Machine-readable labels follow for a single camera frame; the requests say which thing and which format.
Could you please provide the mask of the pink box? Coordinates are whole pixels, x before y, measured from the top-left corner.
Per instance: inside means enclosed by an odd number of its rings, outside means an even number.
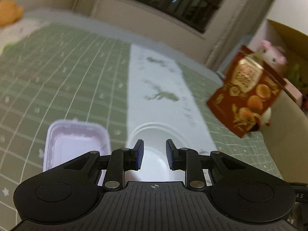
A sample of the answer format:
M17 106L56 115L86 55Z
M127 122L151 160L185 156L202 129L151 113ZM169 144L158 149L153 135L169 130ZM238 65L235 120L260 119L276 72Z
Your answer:
M303 94L287 78L284 78L284 81L284 91L301 109L303 104Z

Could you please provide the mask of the beige curtain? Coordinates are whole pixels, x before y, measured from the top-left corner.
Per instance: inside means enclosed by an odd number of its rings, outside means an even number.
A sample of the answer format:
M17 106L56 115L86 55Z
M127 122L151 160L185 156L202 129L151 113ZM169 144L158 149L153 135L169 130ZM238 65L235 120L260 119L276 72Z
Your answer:
M212 47L205 61L205 67L217 70L240 40L245 36L253 35L269 10L272 1L239 0L228 24Z

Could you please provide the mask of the cartoon print bedsheet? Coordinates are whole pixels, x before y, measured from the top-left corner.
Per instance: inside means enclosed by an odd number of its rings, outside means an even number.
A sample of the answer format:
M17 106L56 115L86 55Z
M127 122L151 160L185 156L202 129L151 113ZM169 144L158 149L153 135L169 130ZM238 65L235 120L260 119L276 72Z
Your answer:
M48 26L47 21L30 18L1 28L1 54L10 46L15 45L22 39L28 37L33 32Z

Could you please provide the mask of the green checked tablecloth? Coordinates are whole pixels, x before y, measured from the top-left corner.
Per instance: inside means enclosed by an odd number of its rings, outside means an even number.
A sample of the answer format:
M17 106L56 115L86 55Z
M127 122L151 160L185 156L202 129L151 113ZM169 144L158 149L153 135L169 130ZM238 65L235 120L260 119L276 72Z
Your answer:
M130 43L50 23L1 54L1 230L20 222L16 187L43 172L48 128L57 120L106 128L111 151L127 148L127 85ZM209 70L175 62L209 128L216 150L280 177L260 132L243 138L209 110L220 86Z

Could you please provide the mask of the white deer table runner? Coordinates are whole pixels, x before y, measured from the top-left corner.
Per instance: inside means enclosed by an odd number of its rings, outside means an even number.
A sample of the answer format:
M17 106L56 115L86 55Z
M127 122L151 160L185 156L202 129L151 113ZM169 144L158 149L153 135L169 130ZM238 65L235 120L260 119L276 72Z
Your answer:
M128 64L127 138L166 148L211 152L216 145L175 60L132 44Z

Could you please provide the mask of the white disposable plastic bowl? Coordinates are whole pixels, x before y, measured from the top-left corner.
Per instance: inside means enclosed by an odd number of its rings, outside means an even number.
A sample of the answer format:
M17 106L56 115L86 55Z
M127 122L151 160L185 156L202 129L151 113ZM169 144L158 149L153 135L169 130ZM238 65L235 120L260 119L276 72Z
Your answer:
M171 139L177 148L187 147L188 142L176 129L161 123L142 124L130 135L126 147L132 148L137 140L144 141L141 169L127 171L125 180L140 182L184 181L184 171L172 171L166 155L166 141Z

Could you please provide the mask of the orange cloth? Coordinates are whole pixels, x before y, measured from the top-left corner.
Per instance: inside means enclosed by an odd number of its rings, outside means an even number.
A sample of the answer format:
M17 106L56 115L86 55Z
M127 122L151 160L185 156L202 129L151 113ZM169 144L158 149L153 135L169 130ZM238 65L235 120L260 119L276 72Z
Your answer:
M0 1L0 26L6 26L18 21L23 16L23 7L16 0Z

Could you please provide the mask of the red quail eggs bag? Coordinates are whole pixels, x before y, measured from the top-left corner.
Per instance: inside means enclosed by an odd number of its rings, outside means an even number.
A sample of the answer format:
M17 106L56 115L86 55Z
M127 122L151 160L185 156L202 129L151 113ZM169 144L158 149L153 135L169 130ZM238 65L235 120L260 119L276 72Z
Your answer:
M239 138L261 127L261 117L276 101L283 78L260 54L241 46L227 71L223 86L207 101L222 124Z

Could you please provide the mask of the pink plush toy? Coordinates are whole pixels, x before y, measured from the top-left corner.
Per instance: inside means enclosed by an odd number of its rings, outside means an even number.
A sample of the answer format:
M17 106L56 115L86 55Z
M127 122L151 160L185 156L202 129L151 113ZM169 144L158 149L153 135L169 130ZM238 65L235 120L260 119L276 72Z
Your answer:
M281 49L272 45L270 41L263 40L259 51L262 53L264 61L283 76L287 70L287 59Z

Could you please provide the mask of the lilac rectangular plastic tray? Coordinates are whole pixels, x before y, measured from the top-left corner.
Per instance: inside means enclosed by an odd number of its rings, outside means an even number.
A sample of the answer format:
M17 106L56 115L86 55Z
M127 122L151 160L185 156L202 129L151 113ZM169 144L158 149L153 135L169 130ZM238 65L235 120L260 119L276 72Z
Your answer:
M111 154L110 136L106 128L84 121L57 120L47 131L43 171L90 151Z

